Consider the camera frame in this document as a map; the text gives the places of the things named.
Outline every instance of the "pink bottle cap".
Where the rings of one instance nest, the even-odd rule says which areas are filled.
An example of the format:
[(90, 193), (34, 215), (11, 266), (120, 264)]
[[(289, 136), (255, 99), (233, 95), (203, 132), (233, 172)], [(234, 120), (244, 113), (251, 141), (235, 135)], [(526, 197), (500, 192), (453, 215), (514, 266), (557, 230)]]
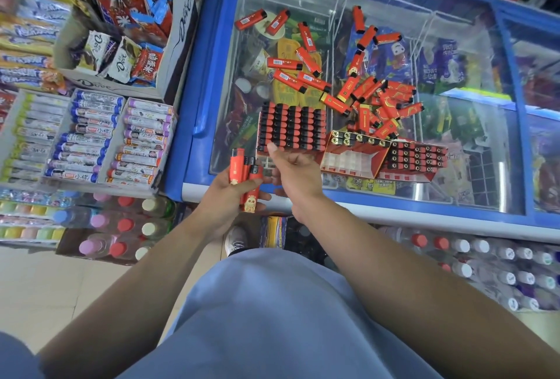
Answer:
[(130, 196), (121, 196), (117, 199), (117, 202), (119, 203), (120, 206), (127, 207), (132, 205), (135, 200), (136, 198), (131, 198)]
[(103, 242), (98, 240), (86, 240), (80, 243), (78, 250), (84, 255), (91, 255), (100, 251), (103, 247)]
[(91, 217), (90, 220), (91, 227), (95, 227), (96, 229), (100, 227), (105, 227), (107, 226), (108, 223), (109, 223), (109, 218), (104, 214), (96, 214), (93, 217)]
[(446, 250), (449, 249), (449, 241), (445, 237), (438, 236), (433, 240), (433, 245), (437, 249)]
[(114, 257), (119, 257), (127, 251), (127, 244), (124, 242), (113, 243), (108, 249), (109, 254)]
[(107, 202), (111, 198), (111, 195), (106, 195), (105, 193), (94, 193), (94, 199), (97, 202)]
[(134, 227), (134, 220), (131, 218), (123, 218), (116, 226), (121, 233), (128, 232)]
[(424, 236), (423, 234), (417, 233), (412, 235), (412, 243), (415, 246), (424, 248), (424, 246), (428, 244), (428, 239), (426, 239), (426, 236)]

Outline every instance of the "blue sleeve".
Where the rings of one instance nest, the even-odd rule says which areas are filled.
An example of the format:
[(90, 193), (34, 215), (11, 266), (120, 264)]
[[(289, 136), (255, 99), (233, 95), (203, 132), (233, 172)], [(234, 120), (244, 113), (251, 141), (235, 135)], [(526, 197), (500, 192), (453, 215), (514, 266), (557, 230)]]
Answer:
[(23, 342), (0, 332), (2, 379), (44, 379), (38, 360)]

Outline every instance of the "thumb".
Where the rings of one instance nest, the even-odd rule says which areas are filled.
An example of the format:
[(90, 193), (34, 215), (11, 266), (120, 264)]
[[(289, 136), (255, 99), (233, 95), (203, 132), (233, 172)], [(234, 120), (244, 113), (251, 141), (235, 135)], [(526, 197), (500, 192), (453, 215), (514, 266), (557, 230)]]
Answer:
[(234, 185), (235, 192), (238, 193), (239, 196), (241, 196), (243, 193), (247, 193), (248, 191), (253, 190), (257, 188), (257, 186), (263, 184), (262, 181), (262, 178), (242, 181), (241, 183)]
[(277, 169), (282, 172), (282, 169), (286, 166), (286, 164), (290, 163), (288, 161), (288, 156), (282, 150), (279, 150), (278, 147), (272, 142), (267, 144), (267, 149), (268, 154), (276, 164)]

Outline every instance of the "tile floor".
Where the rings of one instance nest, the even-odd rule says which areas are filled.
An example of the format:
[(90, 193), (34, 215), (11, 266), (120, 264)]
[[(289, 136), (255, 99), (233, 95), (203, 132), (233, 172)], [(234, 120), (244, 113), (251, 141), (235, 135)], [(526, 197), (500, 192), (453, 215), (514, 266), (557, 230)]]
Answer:
[[(168, 327), (196, 281), (225, 253), (214, 241), (202, 252), (175, 307)], [(28, 254), (0, 247), (0, 330), (37, 352), (129, 267), (54, 255)], [(522, 314), (522, 321), (560, 352), (560, 313)]]

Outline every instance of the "white sneaker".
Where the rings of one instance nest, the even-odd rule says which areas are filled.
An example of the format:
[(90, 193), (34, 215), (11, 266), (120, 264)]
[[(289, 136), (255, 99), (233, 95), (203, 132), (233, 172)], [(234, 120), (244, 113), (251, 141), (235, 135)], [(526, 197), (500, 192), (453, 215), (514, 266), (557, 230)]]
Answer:
[(247, 234), (243, 227), (233, 226), (226, 234), (224, 246), (227, 256), (237, 249), (247, 248)]

